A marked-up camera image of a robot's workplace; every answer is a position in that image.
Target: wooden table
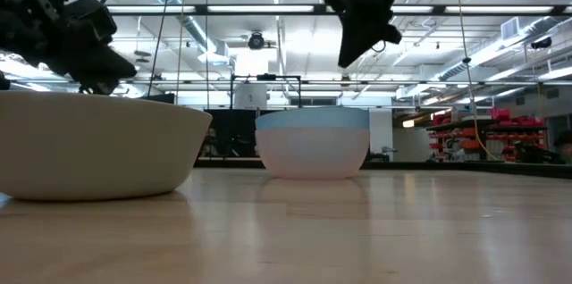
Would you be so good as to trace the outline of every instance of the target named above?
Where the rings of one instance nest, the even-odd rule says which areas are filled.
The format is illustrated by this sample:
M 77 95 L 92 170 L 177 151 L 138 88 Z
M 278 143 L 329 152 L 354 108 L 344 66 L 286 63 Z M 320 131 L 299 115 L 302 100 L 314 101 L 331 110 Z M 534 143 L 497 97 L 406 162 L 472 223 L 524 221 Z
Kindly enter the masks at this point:
M 305 182 L 195 170 L 159 197 L 0 198 L 0 283 L 569 283 L 570 186 L 466 171 Z

